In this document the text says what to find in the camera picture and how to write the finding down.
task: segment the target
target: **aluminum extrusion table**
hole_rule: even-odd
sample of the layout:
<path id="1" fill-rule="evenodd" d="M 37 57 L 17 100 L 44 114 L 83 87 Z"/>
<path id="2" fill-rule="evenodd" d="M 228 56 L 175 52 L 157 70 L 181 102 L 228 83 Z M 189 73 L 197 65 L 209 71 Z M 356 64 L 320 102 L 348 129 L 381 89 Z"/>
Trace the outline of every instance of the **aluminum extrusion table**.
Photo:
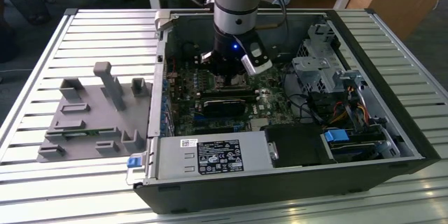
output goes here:
<path id="1" fill-rule="evenodd" d="M 420 172 L 364 193 L 157 215 L 125 183 L 125 157 L 36 163 L 63 78 L 100 84 L 93 64 L 109 61 L 121 83 L 135 77 L 152 81 L 155 14 L 148 9 L 79 10 L 63 17 L 0 128 L 1 223 L 368 224 L 448 218 L 448 94 L 379 17 L 364 10 L 339 14 L 443 158 Z"/>

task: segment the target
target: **floor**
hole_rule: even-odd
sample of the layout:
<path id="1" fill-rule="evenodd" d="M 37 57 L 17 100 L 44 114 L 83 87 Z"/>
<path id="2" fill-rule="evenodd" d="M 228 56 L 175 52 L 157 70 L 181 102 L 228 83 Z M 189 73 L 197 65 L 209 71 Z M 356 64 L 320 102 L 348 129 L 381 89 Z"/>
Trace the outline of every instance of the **floor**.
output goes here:
<path id="1" fill-rule="evenodd" d="M 28 24 L 11 3 L 5 9 L 5 19 L 15 29 L 21 51 L 16 59 L 0 63 L 0 76 L 3 77 L 0 83 L 0 123 L 7 117 L 65 9 L 149 8 L 148 0 L 53 0 L 53 3 L 48 3 L 47 6 L 52 20 L 40 26 Z M 448 0 L 440 0 L 437 8 L 428 14 L 415 33 L 404 42 L 445 89 L 448 89 L 447 20 Z M 13 69 L 25 70 L 1 72 Z"/>

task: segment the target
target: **metal frame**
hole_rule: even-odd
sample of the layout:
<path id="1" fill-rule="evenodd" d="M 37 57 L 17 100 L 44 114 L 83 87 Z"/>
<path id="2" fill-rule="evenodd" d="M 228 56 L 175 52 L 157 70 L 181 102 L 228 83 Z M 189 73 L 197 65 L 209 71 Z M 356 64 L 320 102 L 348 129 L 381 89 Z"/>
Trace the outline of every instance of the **metal frame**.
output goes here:
<path id="1" fill-rule="evenodd" d="M 79 13 L 144 13 L 136 10 L 79 10 Z M 108 60 L 123 59 L 128 66 L 120 67 L 124 73 L 120 81 L 129 74 L 151 76 L 143 73 L 148 66 L 141 64 L 141 57 L 156 55 L 155 47 L 133 46 L 123 49 L 113 47 L 109 39 L 108 48 L 93 48 L 81 54 L 69 50 L 57 50 L 65 33 L 77 34 L 83 29 L 123 33 L 151 30 L 153 25 L 135 18 L 120 18 L 128 25 L 72 26 L 73 15 L 65 15 L 56 29 L 48 47 L 39 60 L 31 78 L 17 98 L 8 118 L 0 129 L 3 139 L 0 165 L 0 212 L 1 222 L 55 222 L 81 223 L 359 223 L 376 224 L 379 212 L 383 223 L 439 222 L 448 216 L 448 108 L 447 98 L 439 91 L 437 83 L 429 73 L 424 73 L 420 63 L 387 27 L 379 25 L 364 10 L 340 10 L 339 14 L 377 66 L 393 92 L 424 129 L 443 160 L 415 174 L 399 176 L 365 193 L 329 196 L 216 209 L 191 214 L 156 215 L 125 183 L 127 159 L 105 158 L 79 162 L 39 164 L 32 159 L 36 145 L 44 139 L 45 124 L 49 124 L 57 101 L 53 90 L 60 79 L 48 67 L 60 68 L 68 63 L 89 62 L 93 57 Z M 356 64 L 345 52 L 345 60 L 352 68 Z M 95 83 L 92 77 L 81 81 Z M 135 171 L 135 179 L 144 177 L 144 172 Z"/>

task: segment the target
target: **warning label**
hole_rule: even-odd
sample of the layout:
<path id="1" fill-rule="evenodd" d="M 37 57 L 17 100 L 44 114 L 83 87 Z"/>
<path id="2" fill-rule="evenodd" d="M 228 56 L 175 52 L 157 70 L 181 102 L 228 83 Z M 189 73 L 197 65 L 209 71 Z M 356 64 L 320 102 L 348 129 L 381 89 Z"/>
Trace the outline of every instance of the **warning label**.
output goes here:
<path id="1" fill-rule="evenodd" d="M 244 171 L 240 140 L 197 143 L 201 175 Z"/>

